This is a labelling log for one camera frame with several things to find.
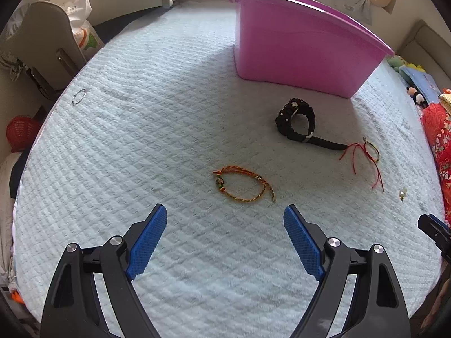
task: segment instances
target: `red string bracelet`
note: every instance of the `red string bracelet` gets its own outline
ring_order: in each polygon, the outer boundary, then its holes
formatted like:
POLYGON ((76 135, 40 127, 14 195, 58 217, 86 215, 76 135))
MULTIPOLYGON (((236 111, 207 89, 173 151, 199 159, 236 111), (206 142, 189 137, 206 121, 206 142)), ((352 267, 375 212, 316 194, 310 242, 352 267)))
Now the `red string bracelet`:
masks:
POLYGON ((340 159, 339 159, 339 160, 341 160, 341 159, 346 155, 346 152, 347 152, 348 149, 349 149, 350 147, 352 147, 352 146, 354 146, 354 149, 352 150, 352 170, 354 171, 354 174, 357 174, 357 172, 355 171, 355 163, 354 163, 355 149, 360 148, 360 149, 362 149, 362 151, 364 152, 365 156, 366 156, 368 159, 370 159, 370 160, 373 162, 373 164, 376 166, 376 170, 377 170, 377 179, 376 179, 376 182, 373 184, 373 186, 372 186, 371 188, 374 189, 375 186, 379 183, 379 179, 380 179, 380 181, 381 181, 381 186, 382 186, 382 191, 385 192, 385 189, 384 189, 384 183, 382 182, 382 175, 381 175, 381 172, 379 171, 379 168, 378 168, 378 166, 377 166, 377 162, 379 161, 379 158, 380 158, 380 156, 381 156, 380 153, 379 153, 379 150, 377 149, 377 147, 376 147, 375 145, 373 145, 371 142, 369 142, 369 141, 364 137, 364 145, 363 145, 363 146, 362 146, 361 144, 359 144, 358 142, 355 142, 355 143, 349 145, 348 148, 347 148, 346 150, 344 150, 344 153, 342 154, 342 156, 340 156, 340 159), (368 152, 368 150, 366 149, 367 144, 370 145, 370 146, 376 151, 376 153, 377 153, 377 158, 376 158, 376 159, 373 158, 373 157, 370 155, 370 153, 368 152))

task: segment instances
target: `red plastic basket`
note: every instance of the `red plastic basket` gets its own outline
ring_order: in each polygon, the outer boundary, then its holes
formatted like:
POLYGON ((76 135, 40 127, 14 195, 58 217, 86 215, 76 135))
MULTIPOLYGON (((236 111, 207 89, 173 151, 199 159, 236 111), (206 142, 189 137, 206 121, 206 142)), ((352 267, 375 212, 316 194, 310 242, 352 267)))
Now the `red plastic basket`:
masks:
POLYGON ((36 138, 41 124, 32 118, 14 117, 6 127, 6 138, 10 143, 11 152, 19 152, 30 147, 36 138))

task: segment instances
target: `silver bolt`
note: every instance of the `silver bolt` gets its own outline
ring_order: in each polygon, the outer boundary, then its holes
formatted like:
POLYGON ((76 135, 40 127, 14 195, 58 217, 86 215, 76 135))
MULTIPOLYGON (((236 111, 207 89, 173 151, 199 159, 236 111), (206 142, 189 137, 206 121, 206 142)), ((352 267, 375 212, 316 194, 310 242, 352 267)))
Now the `silver bolt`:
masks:
POLYGON ((120 236, 112 237, 110 240, 110 244, 114 245, 114 246, 120 245, 121 243, 122 243, 122 238, 120 236))
POLYGON ((340 244, 341 244, 340 241, 336 237, 331 237, 328 240, 328 243, 330 246, 333 246, 334 248, 336 248, 337 246, 340 246, 340 244))
POLYGON ((382 245, 375 245, 375 246, 373 246, 373 249, 376 253, 379 253, 379 254, 384 252, 384 247, 382 245))
POLYGON ((69 253, 75 252, 75 250, 77 250, 77 244, 75 243, 70 243, 69 245, 67 245, 66 250, 69 253))

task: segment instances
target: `orange braided bracelet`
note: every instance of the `orange braided bracelet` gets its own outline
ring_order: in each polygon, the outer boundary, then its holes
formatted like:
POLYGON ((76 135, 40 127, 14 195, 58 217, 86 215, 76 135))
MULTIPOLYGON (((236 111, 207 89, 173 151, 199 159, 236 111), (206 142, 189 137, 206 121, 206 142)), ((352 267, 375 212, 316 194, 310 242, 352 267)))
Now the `orange braided bracelet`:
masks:
POLYGON ((253 202, 253 201, 256 201, 261 196, 263 196, 263 193, 265 192, 267 186, 268 186, 269 190, 271 191, 272 201, 273 202, 276 201, 276 196, 274 194, 274 191, 272 190, 271 185, 266 180, 264 180, 260 175, 258 175, 255 172, 252 172, 250 170, 244 169, 244 168, 239 167, 239 166, 231 165, 231 166, 225 166, 225 167, 223 167, 220 170, 214 170, 213 174, 216 174, 218 176, 218 178, 216 179, 216 184, 218 185, 219 190, 222 193, 224 193, 225 195, 235 199, 236 201, 240 201, 240 202, 253 202), (255 178, 257 181, 262 183, 263 188, 260 191, 260 193, 258 195, 256 195, 255 197, 253 197, 253 198, 237 197, 237 196, 227 192, 226 188, 224 187, 224 179, 222 179, 222 174, 225 174, 225 173, 228 173, 228 172, 234 172, 234 173, 243 174, 243 175, 247 175, 249 177, 255 178))

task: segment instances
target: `white quilted bedspread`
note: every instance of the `white quilted bedspread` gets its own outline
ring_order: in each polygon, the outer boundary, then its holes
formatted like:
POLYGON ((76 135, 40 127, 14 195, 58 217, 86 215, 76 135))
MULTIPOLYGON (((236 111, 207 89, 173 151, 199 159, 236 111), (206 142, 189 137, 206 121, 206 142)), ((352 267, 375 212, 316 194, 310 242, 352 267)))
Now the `white quilted bedspread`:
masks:
MULTIPOLYGON (((409 313, 422 303, 440 256, 416 222, 423 213, 443 218, 443 200, 397 74, 384 61, 352 99, 245 81, 235 71, 234 34, 228 4, 187 3, 145 16, 64 92, 34 145, 15 206, 17 279, 35 317, 68 243, 102 245, 159 202, 167 228, 134 287, 164 338, 291 334, 317 286, 283 227, 291 203, 347 246, 384 245, 409 313), (72 105, 83 88, 86 97, 72 105), (377 144, 385 193, 371 189, 375 168, 361 152, 354 175, 351 154, 339 161, 339 152, 277 131, 277 113, 293 97, 314 108, 316 136, 341 143, 366 136, 377 144), (261 174, 277 202, 265 194, 242 204, 220 194, 211 172, 232 164, 261 174)), ((297 124, 306 131, 305 121, 297 124)), ((259 192, 252 179, 225 181, 240 195, 259 192)), ((98 289, 112 333, 120 334, 105 286, 98 289)))

